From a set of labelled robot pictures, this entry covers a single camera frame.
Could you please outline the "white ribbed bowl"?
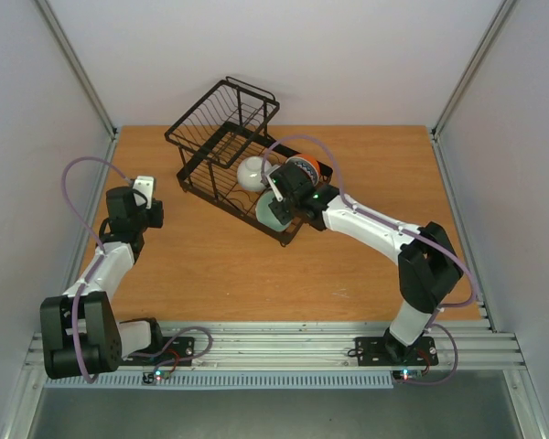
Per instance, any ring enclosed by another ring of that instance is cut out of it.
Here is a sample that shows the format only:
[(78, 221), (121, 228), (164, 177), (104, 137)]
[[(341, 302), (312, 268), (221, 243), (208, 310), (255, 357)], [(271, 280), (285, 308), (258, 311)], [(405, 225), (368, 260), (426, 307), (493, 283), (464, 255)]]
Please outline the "white ribbed bowl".
[(261, 156), (250, 156), (241, 161), (237, 168), (237, 181), (242, 189), (251, 192), (261, 192), (265, 189), (262, 165)]

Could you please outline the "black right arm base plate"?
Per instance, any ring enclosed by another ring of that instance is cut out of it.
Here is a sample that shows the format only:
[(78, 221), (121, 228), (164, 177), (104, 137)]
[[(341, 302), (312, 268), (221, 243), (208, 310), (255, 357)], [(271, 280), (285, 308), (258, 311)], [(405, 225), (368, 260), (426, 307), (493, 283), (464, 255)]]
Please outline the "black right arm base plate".
[(356, 337), (354, 347), (347, 351), (359, 366), (412, 367), (437, 366), (439, 359), (432, 337), (418, 338), (412, 346), (404, 347), (387, 337)]

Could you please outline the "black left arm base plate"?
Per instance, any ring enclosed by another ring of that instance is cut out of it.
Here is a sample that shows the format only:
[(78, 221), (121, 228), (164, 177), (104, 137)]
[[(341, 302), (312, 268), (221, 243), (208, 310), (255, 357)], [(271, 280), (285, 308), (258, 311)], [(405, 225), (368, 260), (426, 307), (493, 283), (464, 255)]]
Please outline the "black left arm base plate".
[(178, 337), (171, 342), (171, 345), (158, 357), (145, 358), (129, 356), (123, 359), (121, 366), (148, 367), (152, 368), (156, 364), (167, 361), (169, 366), (173, 366), (176, 361), (176, 355), (179, 357), (178, 366), (190, 366), (192, 360), (189, 359), (195, 353), (194, 337)]

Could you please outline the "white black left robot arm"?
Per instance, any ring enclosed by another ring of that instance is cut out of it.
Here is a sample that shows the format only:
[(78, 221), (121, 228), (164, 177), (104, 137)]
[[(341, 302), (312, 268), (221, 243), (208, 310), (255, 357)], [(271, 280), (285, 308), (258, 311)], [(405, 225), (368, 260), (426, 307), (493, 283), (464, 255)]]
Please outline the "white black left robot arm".
[(139, 176), (105, 195), (107, 216), (98, 231), (101, 245), (80, 278), (63, 294), (46, 298), (39, 310), (44, 366), (53, 380), (82, 376), (95, 380), (136, 355), (155, 364), (166, 341), (153, 317), (119, 322), (111, 300), (145, 245), (144, 234), (163, 225), (155, 199), (156, 181)]

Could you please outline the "black wire dish rack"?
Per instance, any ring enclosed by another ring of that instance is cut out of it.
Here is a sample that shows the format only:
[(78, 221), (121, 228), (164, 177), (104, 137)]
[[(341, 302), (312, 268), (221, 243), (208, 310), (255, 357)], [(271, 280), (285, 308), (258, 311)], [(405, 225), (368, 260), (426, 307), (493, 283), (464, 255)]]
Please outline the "black wire dish rack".
[(268, 154), (274, 166), (297, 154), (285, 142), (278, 143), (268, 132), (268, 124), (279, 111), (280, 103), (265, 89), (227, 76), (218, 81), (165, 132), (175, 145), (183, 163), (177, 172), (181, 188), (209, 202), (237, 220), (289, 244), (301, 227), (308, 224), (324, 230), (324, 203), (338, 194), (329, 185), (333, 170), (319, 163), (319, 181), (308, 192), (311, 199), (293, 198), (268, 201), (268, 208), (291, 222), (280, 231), (261, 223), (256, 212), (266, 192), (244, 189), (237, 179), (238, 166), (252, 156)]

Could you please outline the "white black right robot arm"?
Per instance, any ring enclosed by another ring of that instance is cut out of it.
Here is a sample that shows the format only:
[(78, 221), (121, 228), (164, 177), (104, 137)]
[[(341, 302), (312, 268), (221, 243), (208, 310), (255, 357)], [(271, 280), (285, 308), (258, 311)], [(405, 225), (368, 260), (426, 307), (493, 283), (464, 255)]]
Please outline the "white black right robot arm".
[(393, 364), (414, 356), (437, 308), (463, 271), (445, 230), (397, 221), (362, 206), (332, 185), (315, 186), (307, 172), (290, 162), (264, 174), (274, 192), (269, 205), (281, 223), (300, 218), (312, 228), (359, 241), (397, 266), (403, 303), (383, 335), (383, 352)]

